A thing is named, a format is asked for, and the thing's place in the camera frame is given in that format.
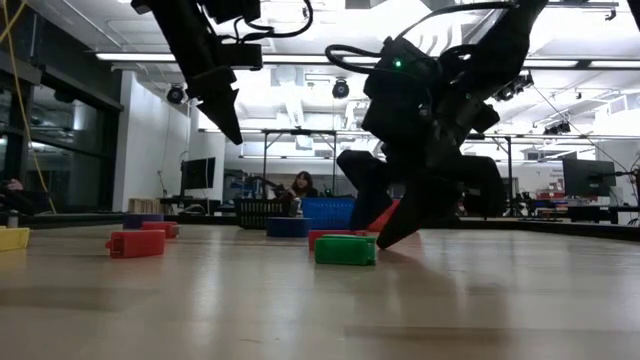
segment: yellow cable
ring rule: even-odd
[[[27,141],[29,142],[29,147],[33,151],[33,162],[36,164],[36,170],[38,171],[38,176],[40,177],[40,183],[42,184],[42,188],[45,193],[47,193],[47,199],[49,200],[49,206],[51,206],[51,211],[56,214],[56,207],[53,205],[53,201],[51,200],[51,196],[49,194],[49,189],[47,188],[47,184],[44,181],[44,177],[42,176],[42,171],[40,170],[40,164],[38,163],[38,156],[36,155],[36,149],[33,148],[33,142],[31,141],[31,130],[29,130],[29,121],[27,120],[27,111],[24,107],[24,101],[22,99],[22,90],[20,89],[20,77],[18,76],[18,67],[16,66],[16,56],[13,50],[13,39],[11,37],[11,27],[17,20],[18,16],[24,9],[25,3],[23,2],[20,5],[20,9],[16,12],[13,20],[9,21],[9,11],[7,10],[7,3],[5,2],[4,6],[4,21],[7,23],[7,29],[5,30],[6,34],[0,35],[0,43],[4,40],[6,35],[9,36],[9,52],[11,55],[11,67],[13,68],[13,78],[16,83],[16,92],[18,93],[18,101],[20,103],[20,112],[22,113],[22,121],[24,122],[24,131],[25,135],[27,135]]]

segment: computer monitor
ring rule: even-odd
[[[611,196],[616,169],[610,161],[562,160],[567,196]]]
[[[184,190],[212,188],[215,168],[216,158],[182,162],[181,195]]]

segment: woman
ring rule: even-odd
[[[313,180],[311,174],[306,171],[302,171],[296,176],[291,188],[284,196],[285,198],[313,198],[318,197],[318,190],[313,188]]]

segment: yellow block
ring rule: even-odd
[[[25,249],[29,244],[29,229],[0,229],[0,251]]]

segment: security camera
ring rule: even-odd
[[[187,93],[182,85],[171,85],[171,89],[167,92],[167,101],[171,104],[182,105],[187,100]]]
[[[349,85],[347,85],[347,80],[336,80],[336,84],[333,86],[333,97],[335,99],[344,99],[347,96],[349,96]]]

